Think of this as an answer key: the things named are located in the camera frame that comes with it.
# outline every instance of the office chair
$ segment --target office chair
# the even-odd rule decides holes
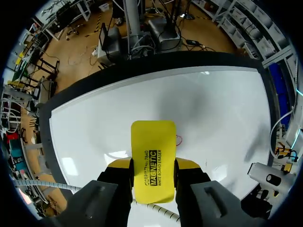
[[[83,24],[74,27],[71,26],[71,23],[76,16],[77,16],[77,12],[73,7],[71,7],[70,2],[67,2],[56,12],[56,17],[58,22],[57,28],[59,29],[59,31],[63,30],[66,27],[71,27],[66,34],[67,41],[69,41],[69,35],[72,32],[75,33],[76,35],[79,35],[79,32],[76,30],[76,28],[83,26]]]

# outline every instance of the green object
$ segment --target green object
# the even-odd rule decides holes
[[[13,79],[12,79],[12,82],[17,80],[17,79],[20,79],[22,76],[27,76],[27,70],[26,69],[19,69],[17,72],[14,73],[14,76],[13,76]]]

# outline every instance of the desk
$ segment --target desk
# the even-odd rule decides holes
[[[81,2],[84,2],[85,4],[85,7],[86,7],[86,10],[84,11],[84,9],[82,8],[81,6]],[[88,21],[89,20],[89,17],[91,15],[91,11],[89,9],[89,5],[87,3],[87,0],[75,0],[72,4],[71,4],[71,7],[77,5],[77,7],[79,8],[81,14],[78,15],[77,17],[74,18],[73,22],[76,21],[77,19],[79,19],[81,16],[84,17],[85,21]],[[41,24],[39,22],[37,22],[34,18],[32,18],[37,24],[39,24],[41,26]],[[50,19],[49,19],[49,22],[47,24],[45,24],[41,31],[44,32],[46,31],[48,34],[50,34],[56,41],[59,41],[60,37],[62,36],[63,34],[63,31],[64,29],[56,36],[54,33],[52,33],[48,28],[51,24],[53,24],[54,22],[56,21],[56,13],[54,13]]]
[[[131,156],[134,121],[173,120],[183,137],[176,156],[197,162],[242,199],[258,184],[247,176],[251,163],[268,162],[277,119],[269,78],[259,61],[218,52],[157,54],[112,66],[41,109],[46,160],[56,181],[84,186],[113,160]],[[178,213],[175,201],[161,206]],[[135,221],[140,212],[131,210],[130,225],[165,221]]]

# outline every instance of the red object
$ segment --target red object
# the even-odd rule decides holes
[[[19,138],[19,135],[18,133],[14,132],[14,133],[6,134],[6,138],[8,139],[7,143],[9,144],[10,140],[17,140]]]

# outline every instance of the wooden floor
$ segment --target wooden floor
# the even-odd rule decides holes
[[[185,20],[182,28],[182,36],[185,39],[197,40],[204,46],[208,46],[217,52],[235,53],[236,49],[229,37],[220,30],[215,23],[207,19],[207,15],[201,12],[196,6],[190,6],[190,13],[195,15],[194,20]],[[96,57],[91,57],[91,53],[98,44],[98,33],[85,37],[85,35],[92,33],[97,24],[99,13],[92,14],[89,21],[85,22],[83,19],[77,21],[77,24],[84,23],[85,26],[78,29],[79,35],[72,34],[70,40],[66,41],[66,31],[63,33],[59,41],[52,40],[46,50],[47,54],[43,55],[43,59],[55,65],[57,60],[60,60],[59,74],[57,77],[58,88],[56,92],[60,92],[76,81],[87,77],[88,75],[99,70]],[[111,18],[111,10],[101,14],[101,22],[109,24]],[[125,24],[119,27],[122,36],[126,36]],[[39,79],[42,76],[47,77],[47,73],[38,71],[34,74],[34,78]],[[22,115],[21,127],[26,128],[26,138],[31,144],[33,137],[33,130],[29,127],[30,117],[26,114]],[[33,150],[27,153],[29,164],[34,173],[40,172],[37,156],[38,151]],[[54,181],[51,175],[42,175],[41,180]],[[66,200],[59,191],[55,189],[49,195],[51,200],[55,201],[55,208],[61,212],[66,208]]]

